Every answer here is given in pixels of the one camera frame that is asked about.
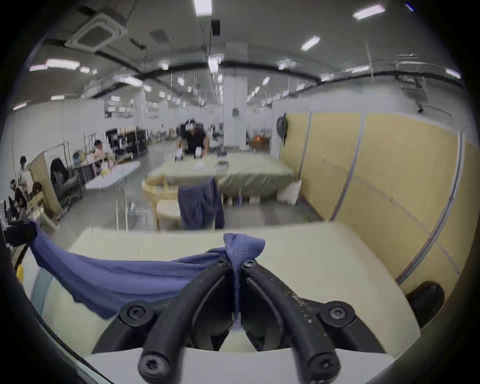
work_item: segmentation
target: wooden board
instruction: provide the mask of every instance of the wooden board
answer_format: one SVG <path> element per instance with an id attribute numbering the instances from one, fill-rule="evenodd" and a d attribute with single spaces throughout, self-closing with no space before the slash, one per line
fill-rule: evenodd
<path id="1" fill-rule="evenodd" d="M 355 178 L 337 220 L 349 225 L 360 236 L 393 278 L 403 272 L 428 238 L 401 207 Z"/>
<path id="2" fill-rule="evenodd" d="M 434 244 L 425 259 L 400 287 L 407 295 L 424 281 L 433 281 L 440 284 L 444 289 L 445 300 L 447 300 L 457 280 L 458 274 L 455 272 L 455 267 L 437 245 Z"/>
<path id="3" fill-rule="evenodd" d="M 360 132 L 359 113 L 315 113 L 301 172 L 301 193 L 328 220 L 345 185 Z"/>
<path id="4" fill-rule="evenodd" d="M 280 160 L 286 163 L 298 175 L 305 147 L 308 129 L 308 113 L 287 114 L 288 131 L 285 146 L 280 144 Z"/>
<path id="5" fill-rule="evenodd" d="M 465 143 L 465 157 L 460 186 L 439 244 L 461 272 L 467 262 L 480 212 L 480 154 L 470 142 Z"/>
<path id="6" fill-rule="evenodd" d="M 367 116 L 354 175 L 393 198 L 429 231 L 448 201 L 457 136 L 424 121 Z"/>

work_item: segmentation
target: garment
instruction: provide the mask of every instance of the garment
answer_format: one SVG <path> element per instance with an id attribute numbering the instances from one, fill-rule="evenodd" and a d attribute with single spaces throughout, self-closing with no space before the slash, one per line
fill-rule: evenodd
<path id="1" fill-rule="evenodd" d="M 206 229 L 215 219 L 215 229 L 225 226 L 222 199 L 215 178 L 208 183 L 179 186 L 181 225 L 186 229 Z"/>
<path id="2" fill-rule="evenodd" d="M 226 233 L 225 247 L 165 261 L 99 260 L 69 253 L 56 245 L 36 226 L 30 242 L 35 260 L 70 292 L 76 302 L 107 319 L 133 300 L 153 302 L 175 296 L 199 272 L 227 256 L 234 268 L 235 303 L 238 309 L 238 270 L 246 260 L 256 258 L 265 240 L 244 234 Z"/>
<path id="3" fill-rule="evenodd" d="M 187 140 L 188 145 L 188 149 L 185 151 L 185 153 L 194 154 L 197 147 L 205 148 L 205 137 L 205 132 L 200 129 L 196 129 L 193 134 L 189 131 L 185 132 L 183 138 Z"/>

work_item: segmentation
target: air conditioning unit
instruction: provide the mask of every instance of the air conditioning unit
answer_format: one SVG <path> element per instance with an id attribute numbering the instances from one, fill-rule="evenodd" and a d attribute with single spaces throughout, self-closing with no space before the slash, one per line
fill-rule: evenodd
<path id="1" fill-rule="evenodd" d="M 88 19 L 65 43 L 65 46 L 94 53 L 127 35 L 126 24 L 126 20 L 115 11 L 103 9 Z"/>

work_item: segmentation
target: gray floor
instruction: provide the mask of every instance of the gray floor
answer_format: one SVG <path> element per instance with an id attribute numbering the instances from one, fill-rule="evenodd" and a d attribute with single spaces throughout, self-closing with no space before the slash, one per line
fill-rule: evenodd
<path id="1" fill-rule="evenodd" d="M 128 177 L 125 194 L 129 201 L 135 203 L 128 215 L 129 230 L 154 230 L 152 211 L 143 196 L 142 179 L 162 165 L 175 152 L 175 146 L 175 142 L 150 146 L 148 154 L 141 157 L 138 170 Z M 296 224 L 304 222 L 307 215 L 314 217 L 305 205 L 288 206 L 276 202 L 226 206 L 224 212 L 226 228 Z M 120 230 L 125 230 L 124 215 L 119 217 L 119 222 Z M 116 229 L 114 187 L 104 191 L 85 191 L 84 198 L 74 204 L 60 221 L 60 228 L 53 235 L 54 241 L 68 249 L 87 227 Z"/>

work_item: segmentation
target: person sitting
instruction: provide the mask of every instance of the person sitting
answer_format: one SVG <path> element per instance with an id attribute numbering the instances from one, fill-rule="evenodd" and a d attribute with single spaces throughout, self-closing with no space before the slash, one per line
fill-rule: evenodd
<path id="1" fill-rule="evenodd" d="M 210 139 L 202 129 L 198 129 L 195 121 L 191 120 L 185 127 L 185 134 L 180 138 L 178 149 L 181 148 L 182 142 L 186 140 L 188 148 L 186 154 L 195 154 L 197 147 L 202 148 L 204 154 L 208 154 L 210 150 Z"/>

